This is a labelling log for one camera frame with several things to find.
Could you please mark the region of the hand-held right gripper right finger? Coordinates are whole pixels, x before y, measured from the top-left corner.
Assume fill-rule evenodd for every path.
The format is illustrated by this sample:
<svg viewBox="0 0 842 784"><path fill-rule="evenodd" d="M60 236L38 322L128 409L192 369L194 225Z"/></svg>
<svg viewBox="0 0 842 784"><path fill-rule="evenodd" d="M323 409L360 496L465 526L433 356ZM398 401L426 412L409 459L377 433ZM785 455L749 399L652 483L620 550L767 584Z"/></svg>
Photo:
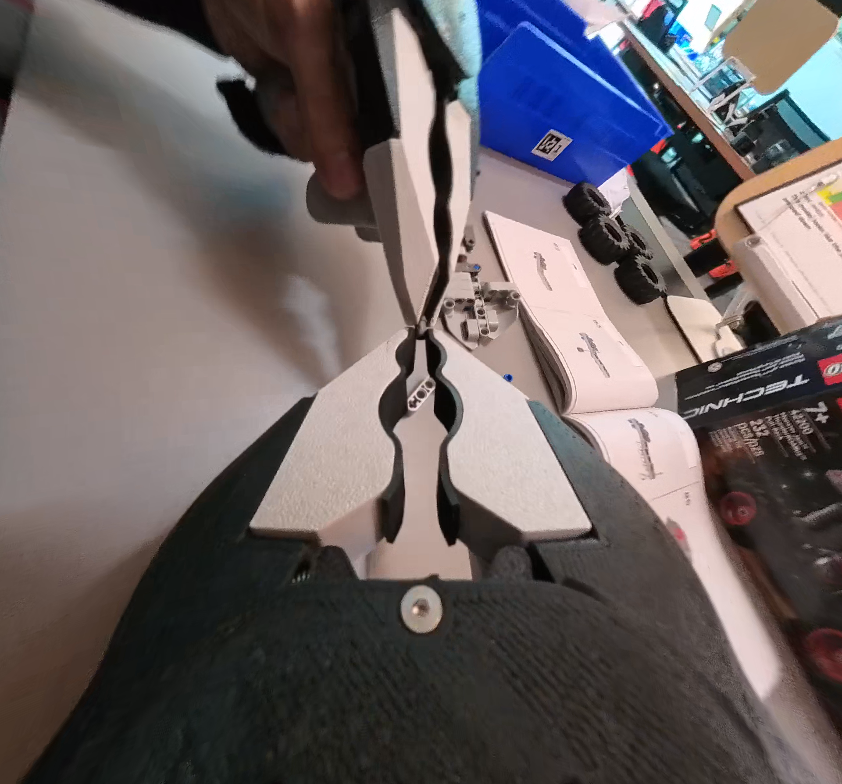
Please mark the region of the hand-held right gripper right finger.
<svg viewBox="0 0 842 784"><path fill-rule="evenodd" d="M447 334L426 335L439 446L436 505L447 544L490 562L504 547L579 538L592 522L530 400Z"/></svg>

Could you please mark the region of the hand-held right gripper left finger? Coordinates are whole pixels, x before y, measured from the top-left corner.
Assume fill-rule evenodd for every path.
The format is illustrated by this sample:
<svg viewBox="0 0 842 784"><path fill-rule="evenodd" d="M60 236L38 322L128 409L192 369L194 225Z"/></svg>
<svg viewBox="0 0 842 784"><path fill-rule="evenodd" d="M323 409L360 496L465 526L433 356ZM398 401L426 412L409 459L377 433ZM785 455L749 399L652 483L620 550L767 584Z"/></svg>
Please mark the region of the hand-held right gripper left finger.
<svg viewBox="0 0 842 784"><path fill-rule="evenodd" d="M250 521L258 537L338 547L379 575L382 542L403 524L403 449L395 434L414 370L412 328L395 332L313 398Z"/></svg>

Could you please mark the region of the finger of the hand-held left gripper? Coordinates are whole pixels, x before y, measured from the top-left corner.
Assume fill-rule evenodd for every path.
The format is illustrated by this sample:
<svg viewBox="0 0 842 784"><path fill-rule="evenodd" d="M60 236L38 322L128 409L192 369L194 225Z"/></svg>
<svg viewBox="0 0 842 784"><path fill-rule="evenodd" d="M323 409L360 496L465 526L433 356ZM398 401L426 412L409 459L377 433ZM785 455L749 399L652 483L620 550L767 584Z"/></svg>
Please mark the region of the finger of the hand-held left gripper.
<svg viewBox="0 0 842 784"><path fill-rule="evenodd" d="M446 126L453 100L438 89L420 36L401 8L380 14L372 34L392 128L364 153L366 186L405 325L430 327L445 257L435 221L442 176L434 175L431 143L435 130Z"/></svg>
<svg viewBox="0 0 842 784"><path fill-rule="evenodd" d="M464 106L458 100L438 104L429 142L435 188L435 272L423 311L424 328L437 322L460 253L474 174L471 139L471 117Z"/></svg>

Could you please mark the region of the grey desk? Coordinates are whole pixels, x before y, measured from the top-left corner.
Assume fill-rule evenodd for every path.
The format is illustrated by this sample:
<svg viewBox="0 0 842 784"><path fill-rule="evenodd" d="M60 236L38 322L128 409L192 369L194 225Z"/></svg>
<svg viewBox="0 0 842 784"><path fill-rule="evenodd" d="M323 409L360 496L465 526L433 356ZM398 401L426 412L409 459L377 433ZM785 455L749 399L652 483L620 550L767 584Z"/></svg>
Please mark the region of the grey desk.
<svg viewBox="0 0 842 784"><path fill-rule="evenodd" d="M36 0L2 141L2 781L89 684L142 570L283 411L396 329L379 247L310 221L223 65Z"/></svg>

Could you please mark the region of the person's left hand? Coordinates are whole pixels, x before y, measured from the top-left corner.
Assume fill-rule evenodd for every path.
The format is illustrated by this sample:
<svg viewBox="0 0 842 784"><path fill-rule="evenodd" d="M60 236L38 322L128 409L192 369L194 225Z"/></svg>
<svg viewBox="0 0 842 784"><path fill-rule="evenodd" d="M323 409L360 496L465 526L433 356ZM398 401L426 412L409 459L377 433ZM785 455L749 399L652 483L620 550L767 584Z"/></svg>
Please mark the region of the person's left hand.
<svg viewBox="0 0 842 784"><path fill-rule="evenodd" d="M202 0L223 51L266 84L266 120L285 152L314 165L322 188L364 187L331 0Z"/></svg>

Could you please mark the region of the blue tagged storage bin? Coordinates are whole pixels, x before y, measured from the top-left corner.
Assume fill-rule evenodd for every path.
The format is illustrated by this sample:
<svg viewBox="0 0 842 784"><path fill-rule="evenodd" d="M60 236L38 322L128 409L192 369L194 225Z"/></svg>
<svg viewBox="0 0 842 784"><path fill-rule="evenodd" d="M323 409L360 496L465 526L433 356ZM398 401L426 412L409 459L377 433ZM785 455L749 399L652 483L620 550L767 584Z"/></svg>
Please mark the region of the blue tagged storage bin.
<svg viewBox="0 0 842 784"><path fill-rule="evenodd" d="M483 15L481 146L569 183L600 186L670 135L626 67L599 40L578 53L521 22Z"/></svg>

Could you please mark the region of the grey brick model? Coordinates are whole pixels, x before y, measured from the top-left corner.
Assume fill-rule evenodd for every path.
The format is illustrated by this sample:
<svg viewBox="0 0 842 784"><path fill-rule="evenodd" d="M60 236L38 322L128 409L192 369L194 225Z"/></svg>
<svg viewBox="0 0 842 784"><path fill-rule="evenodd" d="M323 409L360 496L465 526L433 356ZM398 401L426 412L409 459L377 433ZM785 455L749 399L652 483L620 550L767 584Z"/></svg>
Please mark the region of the grey brick model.
<svg viewBox="0 0 842 784"><path fill-rule="evenodd" d="M518 319L520 289L511 282L488 282L472 257L476 237L471 226L462 236L456 268L441 304L439 321L470 351L487 346Z"/></svg>

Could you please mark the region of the white instruction booklet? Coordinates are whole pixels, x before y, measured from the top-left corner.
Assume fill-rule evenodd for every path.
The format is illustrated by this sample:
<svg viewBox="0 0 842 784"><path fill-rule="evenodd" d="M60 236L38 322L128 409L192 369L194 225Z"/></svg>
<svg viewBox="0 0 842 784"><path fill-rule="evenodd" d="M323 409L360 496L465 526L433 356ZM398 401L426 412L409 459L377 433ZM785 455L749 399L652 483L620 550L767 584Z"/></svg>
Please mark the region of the white instruction booklet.
<svg viewBox="0 0 842 784"><path fill-rule="evenodd" d="M778 649L731 563L688 424L655 407L653 374L610 321L572 243L498 213L484 221L519 311L572 423L657 514L705 588L739 666L762 701L781 683Z"/></svg>

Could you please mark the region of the black equipment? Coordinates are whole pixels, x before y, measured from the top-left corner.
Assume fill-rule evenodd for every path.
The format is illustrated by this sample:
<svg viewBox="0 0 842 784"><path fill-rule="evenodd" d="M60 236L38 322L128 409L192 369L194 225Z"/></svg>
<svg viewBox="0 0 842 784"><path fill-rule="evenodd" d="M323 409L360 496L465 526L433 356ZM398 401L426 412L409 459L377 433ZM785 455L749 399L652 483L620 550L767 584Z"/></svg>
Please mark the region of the black equipment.
<svg viewBox="0 0 842 784"><path fill-rule="evenodd" d="M740 183L706 138L694 143L681 131L634 161L631 172L655 214L690 238L714 227L721 201Z"/></svg>

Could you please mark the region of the black toy set box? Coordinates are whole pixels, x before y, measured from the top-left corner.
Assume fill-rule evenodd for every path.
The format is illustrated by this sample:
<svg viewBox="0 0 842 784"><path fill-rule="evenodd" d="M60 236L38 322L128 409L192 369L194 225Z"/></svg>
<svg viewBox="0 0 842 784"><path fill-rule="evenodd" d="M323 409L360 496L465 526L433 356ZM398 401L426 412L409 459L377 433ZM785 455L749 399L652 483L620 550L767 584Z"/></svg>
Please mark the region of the black toy set box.
<svg viewBox="0 0 842 784"><path fill-rule="evenodd" d="M840 728L841 318L674 383L713 510Z"/></svg>

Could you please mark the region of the orange black tool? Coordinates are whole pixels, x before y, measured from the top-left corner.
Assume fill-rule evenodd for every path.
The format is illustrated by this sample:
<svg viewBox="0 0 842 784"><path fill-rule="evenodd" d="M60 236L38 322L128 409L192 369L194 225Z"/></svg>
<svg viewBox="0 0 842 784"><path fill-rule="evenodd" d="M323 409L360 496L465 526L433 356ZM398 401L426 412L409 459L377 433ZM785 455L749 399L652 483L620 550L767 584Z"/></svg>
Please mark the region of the orange black tool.
<svg viewBox="0 0 842 784"><path fill-rule="evenodd" d="M696 278L706 274L720 278L735 271L729 252L722 246L715 228L689 241L684 261Z"/></svg>

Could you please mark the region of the wooden side table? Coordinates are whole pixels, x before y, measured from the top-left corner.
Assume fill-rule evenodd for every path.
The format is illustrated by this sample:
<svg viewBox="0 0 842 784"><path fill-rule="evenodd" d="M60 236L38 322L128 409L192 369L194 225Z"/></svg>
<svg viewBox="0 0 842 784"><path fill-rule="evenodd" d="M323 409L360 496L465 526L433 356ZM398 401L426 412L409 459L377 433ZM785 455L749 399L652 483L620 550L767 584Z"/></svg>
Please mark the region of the wooden side table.
<svg viewBox="0 0 842 784"><path fill-rule="evenodd" d="M732 262L735 264L732 255L734 245L749 234L747 227L742 223L735 211L738 203L778 188L785 183L801 179L835 162L840 162L841 165L841 141L839 139L816 147L760 175L755 175L752 179L732 190L726 199L721 202L717 210L714 225L717 236L722 246L729 252ZM770 319L760 302L758 301L757 303ZM785 335L777 329L772 321L771 324L780 335Z"/></svg>

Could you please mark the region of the tan rounded panel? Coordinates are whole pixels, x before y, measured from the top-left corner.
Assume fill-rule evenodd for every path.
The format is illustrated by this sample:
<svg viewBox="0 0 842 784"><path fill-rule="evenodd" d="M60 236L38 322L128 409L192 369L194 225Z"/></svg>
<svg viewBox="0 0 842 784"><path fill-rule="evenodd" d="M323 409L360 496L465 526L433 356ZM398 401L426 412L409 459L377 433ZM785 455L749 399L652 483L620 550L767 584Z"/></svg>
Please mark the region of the tan rounded panel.
<svg viewBox="0 0 842 784"><path fill-rule="evenodd" d="M780 89L839 27L840 12L819 0L756 0L723 43L761 95Z"/></svg>

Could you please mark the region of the printed instruction sheet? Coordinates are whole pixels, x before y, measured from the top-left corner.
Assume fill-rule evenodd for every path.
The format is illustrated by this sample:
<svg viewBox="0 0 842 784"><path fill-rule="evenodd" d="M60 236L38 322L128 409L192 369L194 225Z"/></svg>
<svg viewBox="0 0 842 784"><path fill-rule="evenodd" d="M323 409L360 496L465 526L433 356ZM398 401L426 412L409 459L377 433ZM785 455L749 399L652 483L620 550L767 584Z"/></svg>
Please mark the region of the printed instruction sheet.
<svg viewBox="0 0 842 784"><path fill-rule="evenodd" d="M735 207L735 263L782 334L841 315L840 190L835 162Z"/></svg>

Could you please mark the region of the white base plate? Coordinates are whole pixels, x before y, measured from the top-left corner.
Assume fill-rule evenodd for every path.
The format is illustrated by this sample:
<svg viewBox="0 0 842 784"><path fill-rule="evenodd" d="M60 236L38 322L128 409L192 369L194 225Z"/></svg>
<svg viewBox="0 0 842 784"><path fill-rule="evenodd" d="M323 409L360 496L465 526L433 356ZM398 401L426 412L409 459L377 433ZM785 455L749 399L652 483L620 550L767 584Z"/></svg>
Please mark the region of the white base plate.
<svg viewBox="0 0 842 784"><path fill-rule="evenodd" d="M691 296L667 295L664 304L698 362L713 362L745 348L731 322L712 303Z"/></svg>

